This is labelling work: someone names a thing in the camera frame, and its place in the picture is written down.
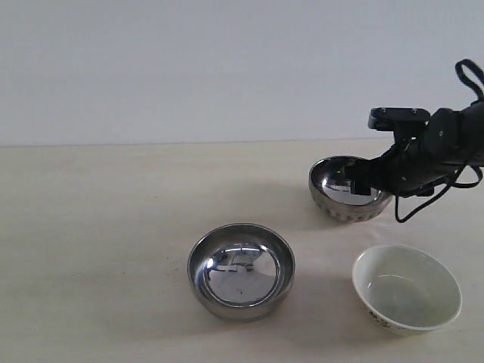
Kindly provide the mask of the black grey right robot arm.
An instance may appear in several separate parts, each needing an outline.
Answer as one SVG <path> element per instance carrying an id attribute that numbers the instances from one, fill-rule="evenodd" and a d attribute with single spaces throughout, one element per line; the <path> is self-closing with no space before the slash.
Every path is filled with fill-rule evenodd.
<path id="1" fill-rule="evenodd" d="M 345 167 L 352 192 L 376 189 L 400 197 L 428 197 L 460 166 L 483 165 L 483 103 L 463 110 L 378 107 L 368 126 L 392 132 L 393 146 L 381 156 Z"/>

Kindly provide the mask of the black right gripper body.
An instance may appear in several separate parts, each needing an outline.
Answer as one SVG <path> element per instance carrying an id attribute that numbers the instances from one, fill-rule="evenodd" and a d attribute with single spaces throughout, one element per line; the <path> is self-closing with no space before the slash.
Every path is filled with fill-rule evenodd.
<path id="1" fill-rule="evenodd" d="M 437 160 L 412 142 L 392 146 L 380 157 L 364 163 L 362 182 L 399 197 L 429 197 L 454 174 L 453 165 Z"/>

